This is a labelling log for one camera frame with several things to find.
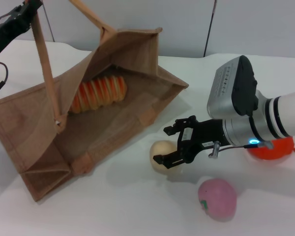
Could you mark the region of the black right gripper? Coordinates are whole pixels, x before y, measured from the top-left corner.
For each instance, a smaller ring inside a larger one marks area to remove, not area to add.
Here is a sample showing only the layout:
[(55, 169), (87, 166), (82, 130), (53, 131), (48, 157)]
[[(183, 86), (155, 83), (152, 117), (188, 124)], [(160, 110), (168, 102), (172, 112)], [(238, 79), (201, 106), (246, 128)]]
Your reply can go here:
[[(185, 128), (192, 129), (189, 139), (183, 138)], [(191, 163), (199, 152), (213, 148), (212, 145), (205, 146), (204, 143), (219, 142), (222, 147), (228, 145), (221, 119), (198, 122), (196, 116), (192, 115), (188, 118), (176, 119), (172, 126), (165, 127), (163, 131), (168, 136), (180, 132), (177, 141), (177, 151), (166, 155), (159, 154), (153, 156), (153, 160), (166, 169), (171, 169), (183, 163)]]

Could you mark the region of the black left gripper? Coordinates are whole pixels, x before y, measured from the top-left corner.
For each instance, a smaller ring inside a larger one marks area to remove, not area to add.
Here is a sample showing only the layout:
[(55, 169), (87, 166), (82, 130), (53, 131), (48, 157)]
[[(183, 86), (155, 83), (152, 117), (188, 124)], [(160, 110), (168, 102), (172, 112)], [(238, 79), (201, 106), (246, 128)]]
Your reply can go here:
[(30, 29), (30, 23), (43, 2), (41, 0), (24, 0), (22, 5), (0, 16), (0, 53), (19, 35)]

